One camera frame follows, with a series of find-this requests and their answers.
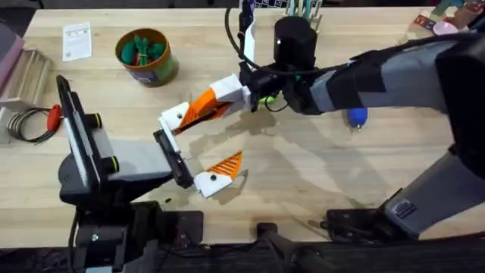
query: green object in can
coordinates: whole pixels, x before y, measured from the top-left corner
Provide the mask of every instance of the green object in can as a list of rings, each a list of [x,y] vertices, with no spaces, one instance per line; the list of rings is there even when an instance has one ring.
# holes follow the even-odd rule
[[[135,63],[136,47],[135,42],[127,42],[121,52],[121,61],[124,64],[133,65]]]
[[[149,58],[157,60],[164,54],[165,46],[161,43],[155,43],[149,47]]]
[[[138,40],[138,43],[141,44],[140,47],[144,47],[145,45],[147,45],[147,53],[151,51],[150,49],[152,49],[155,44],[163,45],[163,51],[161,56],[157,59],[150,59],[152,62],[148,63],[147,65],[125,64],[121,59],[123,47],[128,42],[132,42],[135,40]],[[117,59],[120,61],[120,63],[131,74],[131,76],[133,76],[133,78],[140,82],[143,86],[162,86],[174,79],[179,70],[179,62],[171,51],[171,44],[169,43],[165,35],[158,30],[143,28],[132,30],[129,33],[124,34],[118,40],[114,49],[114,53],[116,54]]]
[[[135,35],[135,45],[139,53],[139,66],[147,65],[149,63],[149,40],[141,39],[138,35]]]

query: wooden tabletop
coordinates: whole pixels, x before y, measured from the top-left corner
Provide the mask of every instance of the wooden tabletop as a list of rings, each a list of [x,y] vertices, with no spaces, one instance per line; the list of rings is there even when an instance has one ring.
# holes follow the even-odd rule
[[[339,64],[396,44],[419,8],[328,8],[318,37],[317,64]],[[231,14],[236,32],[238,11]],[[255,60],[272,61],[273,24],[281,10],[257,10]],[[62,26],[91,22],[91,58],[62,62]],[[180,62],[166,86],[140,86],[114,56],[116,41],[130,30],[152,27],[169,39]],[[208,85],[237,73],[238,58],[224,32],[224,10],[37,11],[25,35],[54,62],[43,97],[58,102],[55,76],[64,75],[87,112],[99,112],[113,139],[154,142],[161,111],[194,100]],[[281,99],[274,107],[282,105]],[[43,117],[27,125],[42,131]],[[214,198],[174,182],[141,199],[170,210],[202,210],[204,241],[248,242],[254,226],[273,221],[293,240],[326,240],[318,222],[327,209],[376,207],[406,187],[452,142],[446,117],[421,108],[371,109],[368,124],[351,132],[342,114],[318,117],[290,109],[236,114],[184,132],[177,142],[193,165],[207,168],[241,149],[242,175]],[[0,247],[65,246],[74,208],[59,199],[58,166],[69,153],[60,130],[41,145],[14,141],[0,146]],[[463,234],[485,228],[478,206],[431,228],[424,236]]]

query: wooden block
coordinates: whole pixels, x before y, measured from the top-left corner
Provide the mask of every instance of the wooden block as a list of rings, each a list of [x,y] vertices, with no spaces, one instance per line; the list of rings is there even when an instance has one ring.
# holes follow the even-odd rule
[[[6,107],[0,108],[0,144],[10,142],[10,134],[7,130],[7,124],[12,118],[12,112]]]
[[[40,51],[21,53],[0,96],[0,106],[21,111],[36,105],[44,90],[52,61]]]
[[[426,24],[430,19],[431,13],[429,11],[421,11],[420,14],[411,22],[409,28],[406,30],[404,36],[399,40],[399,44],[403,44],[410,39],[423,39],[433,36],[433,24]]]

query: black cable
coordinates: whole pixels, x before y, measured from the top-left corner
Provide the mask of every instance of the black cable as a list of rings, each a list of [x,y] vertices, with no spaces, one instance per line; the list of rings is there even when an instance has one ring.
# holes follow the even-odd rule
[[[203,246],[194,242],[194,240],[192,240],[192,237],[190,236],[190,234],[188,232],[184,231],[184,234],[189,239],[191,246],[198,247],[200,249],[206,250],[206,248],[204,248]],[[214,248],[229,248],[229,249],[234,250],[234,251],[248,252],[248,251],[251,251],[257,243],[258,243],[258,241],[255,240],[252,243],[245,244],[245,245],[242,245],[242,246],[239,246],[239,247],[238,246],[232,246],[232,245],[227,245],[227,246],[224,245],[224,246],[216,246]]]
[[[278,251],[276,251],[272,242],[267,237],[265,237],[263,240],[266,242],[266,244],[269,246],[271,252],[273,253],[274,261],[278,264],[278,268],[280,269],[281,273],[285,273],[286,272],[286,270],[285,270],[286,265],[283,261],[280,260],[280,256],[278,255]]]
[[[230,27],[229,27],[230,10],[231,8],[227,8],[226,14],[224,15],[224,26],[226,28],[227,38],[229,39],[234,50],[237,52],[237,55],[239,56],[239,58],[260,71],[264,71],[269,74],[289,77],[289,76],[297,76],[297,75],[324,74],[328,71],[334,71],[348,66],[347,64],[340,64],[340,65],[334,65],[332,67],[325,67],[325,68],[316,69],[312,71],[276,71],[276,70],[272,70],[266,67],[262,67],[258,64],[255,64],[253,61],[251,61],[249,58],[247,58],[244,55],[244,52],[239,48],[239,46],[234,41],[233,34],[231,33]],[[422,46],[424,44],[431,43],[431,42],[472,41],[482,37],[484,37],[484,35],[480,33],[454,33],[454,34],[447,34],[447,35],[440,35],[440,36],[432,36],[424,39],[409,40],[407,43],[393,46],[384,50],[396,50],[398,52],[404,49],[410,49],[415,46]]]
[[[165,255],[164,255],[164,257],[161,259],[161,262],[160,262],[160,265],[158,266],[158,270],[157,270],[157,272],[161,272],[161,268],[164,266],[164,263],[165,263],[165,261],[167,260],[167,257],[168,257],[168,253],[169,253],[169,251],[171,251],[171,250],[172,250],[172,247],[174,247],[174,243],[175,243],[175,241],[174,241],[174,242],[173,242],[173,243],[170,245],[170,247],[168,248],[168,250],[167,250],[167,251],[165,251]]]
[[[249,244],[246,244],[246,245],[243,245],[243,246],[212,246],[211,248],[212,249],[225,249],[225,248],[228,248],[228,250],[230,251],[240,251],[240,252],[250,252],[254,249],[254,247],[260,242],[260,240],[256,240],[252,243],[249,243]],[[203,246],[200,246],[200,245],[197,245],[197,244],[194,244],[194,245],[191,245],[193,247],[197,247],[199,248],[201,251],[205,252],[207,249],[204,248]],[[190,254],[190,255],[184,255],[184,254],[180,254],[180,253],[177,253],[175,251],[173,251],[171,248],[169,249],[165,249],[163,246],[160,246],[160,248],[162,250],[164,250],[166,253],[169,253],[173,256],[176,256],[176,257],[179,257],[179,258],[182,258],[182,259],[191,259],[191,258],[207,258],[210,254],[209,253],[198,253],[198,254]],[[217,254],[217,256],[224,256],[226,254],[228,254],[230,251],[223,251],[223,252],[220,252]]]
[[[69,273],[74,273],[73,257],[74,257],[74,234],[76,233],[76,226],[79,220],[79,212],[76,209],[74,213],[73,223],[70,226],[69,239],[67,239],[67,270]]]
[[[267,96],[266,99],[264,99],[264,106],[266,106],[266,109],[270,112],[273,112],[273,113],[278,113],[279,111],[282,111],[284,110],[286,107],[288,107],[288,102],[286,103],[285,106],[283,106],[282,108],[279,108],[279,109],[276,109],[276,110],[273,110],[269,107],[268,105],[268,99],[270,98],[270,96]]]
[[[330,241],[329,243],[335,245],[347,245],[347,246],[357,246],[357,247],[396,247],[396,246],[414,246],[418,244],[427,244],[427,243],[446,243],[446,242],[453,242],[453,241],[460,241],[460,240],[467,240],[467,239],[485,239],[485,231],[479,231],[471,234],[463,234],[463,235],[456,235],[451,237],[441,237],[441,238],[431,238],[431,239],[424,239],[424,240],[403,240],[397,242],[379,242],[379,241],[371,241],[369,243],[359,243],[359,242],[336,242]]]
[[[8,133],[15,138],[16,140],[22,140],[26,141],[29,143],[42,143],[52,136],[54,136],[55,132],[57,132],[60,123],[54,130],[47,130],[45,133],[43,133],[40,136],[36,136],[32,139],[27,139],[23,135],[23,127],[25,125],[25,122],[27,121],[28,118],[32,117],[33,115],[37,113],[43,113],[46,115],[51,109],[49,108],[40,108],[40,107],[33,107],[29,108],[27,110],[23,110],[15,114],[7,123],[7,130]]]

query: tin can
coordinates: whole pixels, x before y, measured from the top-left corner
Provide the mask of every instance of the tin can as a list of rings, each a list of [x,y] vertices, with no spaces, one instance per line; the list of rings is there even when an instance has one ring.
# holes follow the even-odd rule
[[[121,52],[128,42],[135,40],[135,35],[138,35],[142,39],[147,38],[150,45],[154,43],[164,45],[165,50],[162,56],[143,66],[124,64],[121,61]],[[179,63],[172,54],[168,39],[161,32],[150,28],[133,30],[125,34],[116,44],[115,54],[118,61],[128,70],[131,76],[143,86],[162,86],[174,79],[179,70]]]

